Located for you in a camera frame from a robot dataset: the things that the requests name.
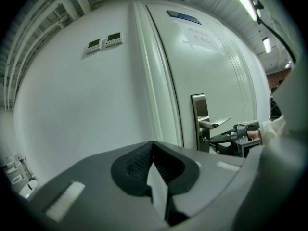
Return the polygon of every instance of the ceiling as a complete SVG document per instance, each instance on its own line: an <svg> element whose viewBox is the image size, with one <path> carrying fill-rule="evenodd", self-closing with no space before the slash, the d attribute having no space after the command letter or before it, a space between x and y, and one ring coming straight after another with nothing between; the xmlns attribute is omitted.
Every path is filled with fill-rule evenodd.
<svg viewBox="0 0 308 231"><path fill-rule="evenodd" d="M7 57L12 46L12 42L16 32L22 23L25 16L28 14L30 9L38 0L29 0L25 6L20 10L15 20L12 22L10 29L7 31L5 38L3 39L0 45L0 105L4 105L3 99L3 83L6 69ZM26 25L25 29L27 29L35 19L40 15L42 11L44 11L53 1L55 0L47 0L31 17L29 23ZM79 15L83 15L83 11L77 0L70 0ZM105 2L110 0L88 0L89 4L93 9L96 9L99 6L103 6ZM254 52L258 55L261 60L264 70L267 74L274 73L277 71L284 70L284 67L289 61L288 53L286 52L283 45L263 26L258 25L257 22L254 22L251 17L247 14L244 7L239 3L238 0L170 0L173 2L184 3L193 7L197 7L202 11L205 11L214 17L218 18L222 23L226 24L229 27L232 27L254 50ZM270 15L265 11L261 11L262 20L266 22L267 25L273 27ZM67 26L72 22L72 20L67 16L65 9L63 6L58 6L58 8L51 13L37 28L37 30L33 33L31 38L28 40L25 48L22 51L20 59L23 59L26 52L32 45L32 43L39 37L39 35L46 30L53 23L58 21L59 19L63 20L64 26ZM31 53L26 58L26 62L24 68L21 72L21 77L17 85L19 85L25 75L31 61L39 52L41 47L46 43L46 41L52 37L55 33L59 31L58 28L55 28L53 31L45 35L42 40L40 40ZM23 35L26 30L23 31L20 38L18 39L17 46L22 40ZM265 48L262 42L262 39L268 37L271 42L272 51L267 54L265 52ZM13 52L12 61L16 55L17 50L15 49ZM8 72L7 78L7 86L9 83L11 66ZM15 89L16 86L16 77L19 72L20 62L16 66L16 71L13 77L12 87Z"/></svg>

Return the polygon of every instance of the black cable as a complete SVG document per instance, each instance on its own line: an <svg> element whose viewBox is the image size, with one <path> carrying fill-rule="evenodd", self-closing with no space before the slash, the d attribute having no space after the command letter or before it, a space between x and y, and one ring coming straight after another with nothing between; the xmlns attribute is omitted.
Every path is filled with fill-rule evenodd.
<svg viewBox="0 0 308 231"><path fill-rule="evenodd" d="M287 45L287 43L282 39L282 37L280 37L279 34L277 34L273 29L271 29L268 25L266 25L261 20L261 18L258 19L258 23L259 24L263 24L268 29L268 31L270 31L280 41L280 43L283 44L285 49L288 51L288 53L289 53L289 55L290 55L290 57L292 59L292 62L295 64L296 63L295 56L294 56L293 52L291 51L290 47Z"/></svg>

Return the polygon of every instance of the thermostat screen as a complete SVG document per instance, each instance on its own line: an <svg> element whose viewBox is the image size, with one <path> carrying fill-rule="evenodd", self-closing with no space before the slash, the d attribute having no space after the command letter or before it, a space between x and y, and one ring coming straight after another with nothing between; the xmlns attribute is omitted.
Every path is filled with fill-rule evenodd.
<svg viewBox="0 0 308 231"><path fill-rule="evenodd" d="M95 41L92 41L92 42L89 43L88 48L91 48L91 47L93 47L93 46L95 46L95 45L98 45L99 43L100 43L100 40L99 40L99 39L97 39L97 40L95 40Z"/></svg>
<svg viewBox="0 0 308 231"><path fill-rule="evenodd" d="M121 33L115 33L115 34L109 35L107 41L118 39L120 36L121 36Z"/></svg>

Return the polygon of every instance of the white marker strip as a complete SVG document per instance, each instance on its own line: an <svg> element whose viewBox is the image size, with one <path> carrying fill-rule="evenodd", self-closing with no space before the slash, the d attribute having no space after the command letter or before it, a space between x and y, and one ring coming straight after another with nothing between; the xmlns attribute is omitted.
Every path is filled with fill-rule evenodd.
<svg viewBox="0 0 308 231"><path fill-rule="evenodd" d="M226 170L231 170L233 172L237 172L240 170L240 167L236 166L236 165L232 165L232 164L227 164L224 162L219 161L217 163L217 166Z"/></svg>
<svg viewBox="0 0 308 231"><path fill-rule="evenodd" d="M84 188L84 184L74 181L46 211L46 215L56 222L61 221Z"/></svg>

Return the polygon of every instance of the thermostat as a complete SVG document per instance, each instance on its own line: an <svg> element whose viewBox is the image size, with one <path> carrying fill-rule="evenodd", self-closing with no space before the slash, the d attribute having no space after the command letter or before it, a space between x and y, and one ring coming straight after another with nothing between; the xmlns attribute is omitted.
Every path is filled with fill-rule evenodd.
<svg viewBox="0 0 308 231"><path fill-rule="evenodd" d="M105 43L106 48L118 44L123 44L122 33L115 33L107 36Z"/></svg>
<svg viewBox="0 0 308 231"><path fill-rule="evenodd" d="M86 49L86 55L89 55L96 51L100 51L101 48L102 48L102 39L99 38L97 40L94 40L88 44L88 47Z"/></svg>

